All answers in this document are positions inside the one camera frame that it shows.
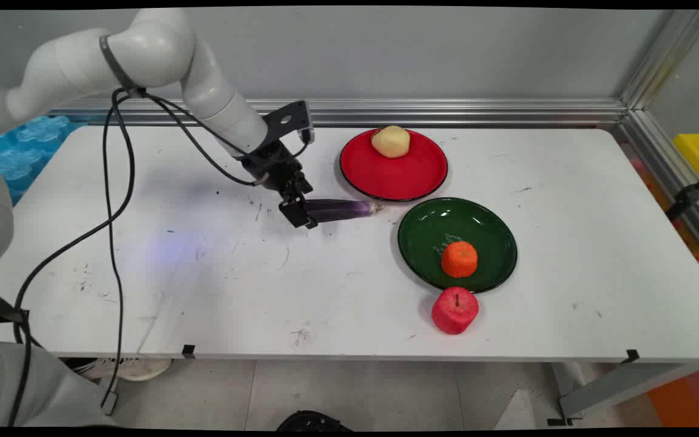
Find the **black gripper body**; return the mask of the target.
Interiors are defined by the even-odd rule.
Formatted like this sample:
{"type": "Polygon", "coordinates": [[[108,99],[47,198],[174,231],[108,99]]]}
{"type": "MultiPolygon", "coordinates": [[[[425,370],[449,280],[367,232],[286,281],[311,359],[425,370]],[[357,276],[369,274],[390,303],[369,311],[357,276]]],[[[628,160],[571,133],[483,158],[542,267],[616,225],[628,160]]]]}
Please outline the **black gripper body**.
{"type": "Polygon", "coordinates": [[[264,188],[280,194],[283,201],[296,201],[313,191],[302,164],[282,141],[259,147],[242,158],[241,165],[256,180],[263,180],[264,188]]]}

